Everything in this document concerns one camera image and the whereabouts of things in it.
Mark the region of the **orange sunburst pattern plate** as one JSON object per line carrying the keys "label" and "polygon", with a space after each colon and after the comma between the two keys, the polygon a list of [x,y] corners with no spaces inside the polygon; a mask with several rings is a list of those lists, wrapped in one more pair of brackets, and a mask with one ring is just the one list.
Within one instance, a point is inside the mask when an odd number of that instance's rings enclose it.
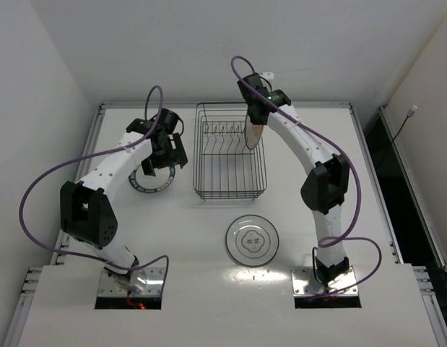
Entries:
{"label": "orange sunburst pattern plate", "polygon": [[244,138],[246,147],[253,150],[257,147],[264,130],[263,124],[253,124],[249,114],[246,114]]}

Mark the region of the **grey rimmed white plate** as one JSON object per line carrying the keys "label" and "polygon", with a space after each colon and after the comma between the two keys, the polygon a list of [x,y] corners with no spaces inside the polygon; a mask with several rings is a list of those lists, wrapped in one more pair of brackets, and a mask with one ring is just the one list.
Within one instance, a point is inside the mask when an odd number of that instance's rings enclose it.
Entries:
{"label": "grey rimmed white plate", "polygon": [[225,248],[230,259],[245,267],[269,264],[279,249],[279,234],[265,217],[254,214],[236,218],[227,228]]}

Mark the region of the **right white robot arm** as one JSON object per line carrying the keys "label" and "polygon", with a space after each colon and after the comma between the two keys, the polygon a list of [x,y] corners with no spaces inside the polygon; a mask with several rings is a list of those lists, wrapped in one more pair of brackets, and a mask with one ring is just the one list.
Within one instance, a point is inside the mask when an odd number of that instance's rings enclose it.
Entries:
{"label": "right white robot arm", "polygon": [[246,102],[246,147],[255,148],[264,127],[275,131],[294,153],[307,174],[300,196],[312,211],[318,241],[342,234],[342,204],[348,190],[350,167],[336,154],[302,129],[291,100],[281,90],[268,91],[257,73],[238,81]]}

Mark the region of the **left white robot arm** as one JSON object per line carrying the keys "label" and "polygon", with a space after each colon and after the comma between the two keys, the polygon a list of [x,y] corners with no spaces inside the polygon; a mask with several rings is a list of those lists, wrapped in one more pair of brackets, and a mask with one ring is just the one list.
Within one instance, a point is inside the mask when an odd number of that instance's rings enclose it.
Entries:
{"label": "left white robot arm", "polygon": [[155,176],[163,168],[184,167],[188,158],[175,130],[180,116],[166,108],[151,119],[127,126],[115,152],[78,182],[60,190],[61,229],[101,258],[112,273],[125,276],[139,261],[117,237],[118,221],[111,205],[116,192],[138,168]]}

